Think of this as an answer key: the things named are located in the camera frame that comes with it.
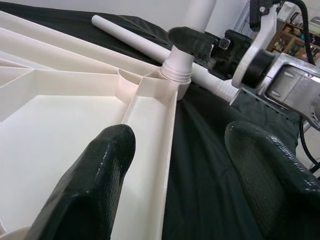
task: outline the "white pipe fitting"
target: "white pipe fitting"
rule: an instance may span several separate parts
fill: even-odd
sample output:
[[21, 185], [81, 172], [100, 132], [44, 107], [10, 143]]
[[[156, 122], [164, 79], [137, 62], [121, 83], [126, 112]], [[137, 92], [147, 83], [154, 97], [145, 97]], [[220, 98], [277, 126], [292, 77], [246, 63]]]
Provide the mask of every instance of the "white pipe fitting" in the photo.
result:
[[[185, 23], [189, 28], [204, 32], [215, 3], [216, 0], [192, 0], [185, 19]], [[161, 68], [162, 74], [168, 79], [186, 85], [182, 89], [187, 89], [192, 74], [192, 81], [194, 83], [227, 102], [230, 102], [238, 91], [237, 88], [231, 86], [230, 80], [222, 81], [216, 76], [211, 75], [206, 68], [193, 63], [194, 58], [191, 55], [180, 51], [175, 46], [170, 53], [168, 49], [98, 15], [92, 17], [92, 24], [159, 63], [163, 63], [166, 60], [166, 63]]]
[[[184, 19], [184, 26], [204, 32], [216, 5], [216, 0], [191, 0]], [[194, 57], [172, 47], [169, 57], [164, 61], [160, 72], [166, 78], [179, 83], [190, 81]]]

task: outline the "black fabric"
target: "black fabric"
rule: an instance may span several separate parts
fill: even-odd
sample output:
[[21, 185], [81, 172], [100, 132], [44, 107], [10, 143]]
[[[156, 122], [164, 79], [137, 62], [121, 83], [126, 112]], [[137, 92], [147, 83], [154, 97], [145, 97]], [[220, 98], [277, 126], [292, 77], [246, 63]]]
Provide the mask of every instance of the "black fabric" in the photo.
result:
[[249, 91], [242, 90], [232, 107], [245, 115], [252, 124], [277, 136], [285, 146], [296, 153], [299, 135], [300, 116], [292, 111], [265, 104]]
[[225, 147], [236, 120], [248, 119], [193, 84], [177, 103], [163, 240], [263, 239]]
[[[0, 2], [0, 11], [117, 51], [158, 64], [91, 24], [92, 12], [56, 10]], [[99, 13], [132, 32], [170, 48], [168, 34], [138, 17]], [[298, 125], [282, 114], [274, 118], [255, 98], [237, 98], [235, 107], [191, 84], [177, 103], [171, 164], [165, 205], [164, 240], [260, 240], [258, 227], [242, 193], [224, 141], [226, 126], [236, 120], [259, 123], [291, 150]]]

